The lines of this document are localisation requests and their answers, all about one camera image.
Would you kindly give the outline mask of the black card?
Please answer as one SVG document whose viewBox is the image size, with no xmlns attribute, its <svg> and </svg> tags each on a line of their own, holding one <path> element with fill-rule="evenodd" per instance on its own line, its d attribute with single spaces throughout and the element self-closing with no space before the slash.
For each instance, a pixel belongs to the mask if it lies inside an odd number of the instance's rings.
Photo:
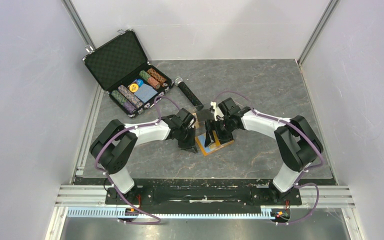
<svg viewBox="0 0 384 240">
<path fill-rule="evenodd" d="M 214 120 L 214 112 L 210 109 L 201 109 L 196 112 L 196 117 L 198 122 Z"/>
</svg>

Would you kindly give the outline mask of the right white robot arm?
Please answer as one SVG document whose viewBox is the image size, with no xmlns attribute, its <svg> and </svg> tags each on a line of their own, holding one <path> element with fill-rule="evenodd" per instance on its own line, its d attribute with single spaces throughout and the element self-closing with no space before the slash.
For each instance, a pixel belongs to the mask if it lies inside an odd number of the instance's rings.
<svg viewBox="0 0 384 240">
<path fill-rule="evenodd" d="M 282 204 L 289 198 L 289 190 L 302 173 L 322 156 L 323 146 L 303 116 L 281 118 L 250 106 L 240 108 L 232 98 L 211 102 L 209 112 L 212 116 L 205 121 L 206 145 L 233 141 L 235 130 L 256 132 L 276 141 L 283 164 L 269 184 L 268 196 L 275 204 Z"/>
</svg>

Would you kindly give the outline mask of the orange leather card holder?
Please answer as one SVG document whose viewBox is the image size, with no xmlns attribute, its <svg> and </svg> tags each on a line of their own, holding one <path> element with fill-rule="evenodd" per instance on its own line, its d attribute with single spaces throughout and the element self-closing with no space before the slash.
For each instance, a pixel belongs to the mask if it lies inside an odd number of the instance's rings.
<svg viewBox="0 0 384 240">
<path fill-rule="evenodd" d="M 215 142 L 212 142 L 212 143 L 210 143 L 210 145 L 205 146 L 205 139 L 206 139 L 205 133 L 195 137 L 195 142 L 196 142 L 197 148 L 200 150 L 200 152 L 204 156 L 208 156 L 209 154 L 212 154 L 212 153 L 234 143 L 234 140 L 231 140 L 231 141 L 226 142 L 226 143 L 221 143 L 219 141 L 219 139 L 217 137 L 215 137 Z"/>
</svg>

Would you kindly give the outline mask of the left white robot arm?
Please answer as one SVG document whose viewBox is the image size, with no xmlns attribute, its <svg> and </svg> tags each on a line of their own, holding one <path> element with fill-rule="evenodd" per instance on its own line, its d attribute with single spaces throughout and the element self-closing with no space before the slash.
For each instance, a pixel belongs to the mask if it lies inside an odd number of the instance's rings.
<svg viewBox="0 0 384 240">
<path fill-rule="evenodd" d="M 119 199 L 131 204 L 137 198 L 137 190 L 126 165 L 134 148 L 155 141 L 176 140 L 181 150 L 196 153 L 196 121 L 185 108 L 144 123 L 124 124 L 114 119 L 92 142 L 89 152 L 95 159 L 95 168 L 109 176 L 118 189 Z"/>
</svg>

